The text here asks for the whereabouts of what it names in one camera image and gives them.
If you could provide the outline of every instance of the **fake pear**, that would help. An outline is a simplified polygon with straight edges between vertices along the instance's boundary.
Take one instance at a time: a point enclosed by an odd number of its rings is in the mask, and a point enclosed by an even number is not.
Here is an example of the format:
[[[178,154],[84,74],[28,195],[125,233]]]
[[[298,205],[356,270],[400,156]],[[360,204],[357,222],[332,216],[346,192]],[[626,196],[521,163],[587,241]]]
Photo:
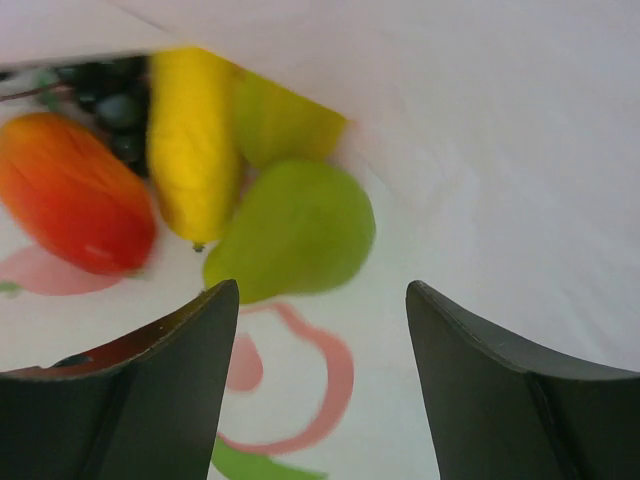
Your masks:
[[[242,304],[330,290],[360,270],[375,230],[369,198],[346,172],[311,160],[276,162],[209,253],[204,281],[210,288],[235,279]]]
[[[236,141],[247,161],[264,169],[285,158],[325,160],[347,120],[255,73],[245,72],[234,103]]]

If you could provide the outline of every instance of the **green pear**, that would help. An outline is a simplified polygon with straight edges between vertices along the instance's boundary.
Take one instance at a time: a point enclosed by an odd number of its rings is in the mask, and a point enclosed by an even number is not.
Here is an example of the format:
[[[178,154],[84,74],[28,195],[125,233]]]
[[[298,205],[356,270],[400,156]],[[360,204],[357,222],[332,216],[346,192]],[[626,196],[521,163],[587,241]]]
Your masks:
[[[235,279],[240,303],[319,293],[348,282],[375,237],[367,194],[346,172],[284,160],[256,180],[207,257],[207,288]]]

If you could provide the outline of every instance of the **fake banana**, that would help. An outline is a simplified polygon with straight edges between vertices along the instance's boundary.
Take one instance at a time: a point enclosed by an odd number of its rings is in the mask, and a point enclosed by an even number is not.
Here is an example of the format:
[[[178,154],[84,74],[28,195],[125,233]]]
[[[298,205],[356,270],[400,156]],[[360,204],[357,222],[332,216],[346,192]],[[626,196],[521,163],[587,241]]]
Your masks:
[[[195,47],[158,52],[150,64],[147,146],[160,212],[199,249],[222,235],[242,180],[232,128],[236,67]]]

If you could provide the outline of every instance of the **grape cluster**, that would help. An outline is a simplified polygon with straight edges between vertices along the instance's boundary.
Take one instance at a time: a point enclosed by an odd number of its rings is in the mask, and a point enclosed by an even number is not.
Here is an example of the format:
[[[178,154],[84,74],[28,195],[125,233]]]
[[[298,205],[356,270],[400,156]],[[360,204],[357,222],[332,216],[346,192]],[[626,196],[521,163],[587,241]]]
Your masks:
[[[115,58],[53,68],[71,100],[93,117],[113,154],[141,177],[148,176],[146,128],[149,86],[145,57]]]

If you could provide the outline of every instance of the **red mango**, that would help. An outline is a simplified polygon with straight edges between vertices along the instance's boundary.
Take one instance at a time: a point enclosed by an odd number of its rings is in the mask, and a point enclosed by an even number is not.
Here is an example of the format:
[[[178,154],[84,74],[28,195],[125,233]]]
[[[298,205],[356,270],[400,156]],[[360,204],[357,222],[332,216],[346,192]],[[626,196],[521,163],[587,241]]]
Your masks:
[[[91,273],[140,269],[156,237],[142,180],[89,130],[55,113],[0,128],[0,200],[36,243]]]

